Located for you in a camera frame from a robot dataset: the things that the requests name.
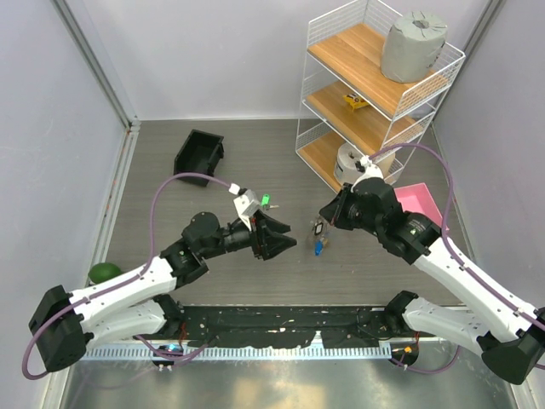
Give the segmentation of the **black key tag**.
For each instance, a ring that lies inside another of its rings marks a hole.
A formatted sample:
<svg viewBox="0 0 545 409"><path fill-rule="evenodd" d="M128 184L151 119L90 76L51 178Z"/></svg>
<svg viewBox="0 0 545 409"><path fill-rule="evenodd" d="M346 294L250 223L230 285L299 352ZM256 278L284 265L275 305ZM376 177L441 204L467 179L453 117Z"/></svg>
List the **black key tag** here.
<svg viewBox="0 0 545 409"><path fill-rule="evenodd" d="M321 222L316 223L313 227L313 234L315 236L319 236L323 232L323 228L324 228L324 225Z"/></svg>

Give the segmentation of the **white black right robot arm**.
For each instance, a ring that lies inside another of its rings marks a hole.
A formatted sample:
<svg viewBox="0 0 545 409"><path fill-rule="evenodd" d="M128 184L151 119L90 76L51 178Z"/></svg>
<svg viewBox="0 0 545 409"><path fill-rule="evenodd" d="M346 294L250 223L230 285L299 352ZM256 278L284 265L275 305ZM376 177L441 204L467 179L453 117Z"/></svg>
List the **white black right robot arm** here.
<svg viewBox="0 0 545 409"><path fill-rule="evenodd" d="M523 302L468 259L422 213L405 211L380 177L346 184L319 214L333 227L362 229L391 255L436 279L469 309L443 308L401 291L385 308L394 335L442 337L478 355L506 382L521 385L544 354L544 311Z"/></svg>

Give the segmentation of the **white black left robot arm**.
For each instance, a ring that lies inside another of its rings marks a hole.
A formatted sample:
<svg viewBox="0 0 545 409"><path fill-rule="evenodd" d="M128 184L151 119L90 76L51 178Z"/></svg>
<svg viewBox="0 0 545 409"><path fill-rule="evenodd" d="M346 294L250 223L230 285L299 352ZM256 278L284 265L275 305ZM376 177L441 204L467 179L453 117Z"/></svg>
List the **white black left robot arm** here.
<svg viewBox="0 0 545 409"><path fill-rule="evenodd" d="M80 290L62 285L47 290L29 322L32 339L24 354L37 349L47 373L78 362L89 350L122 338L158 334L176 337L182 314L169 294L209 270L210 258L250 248L269 260L291 247L290 226L257 210L249 219L221 226L216 215L195 215L181 238L141 268Z"/></svg>

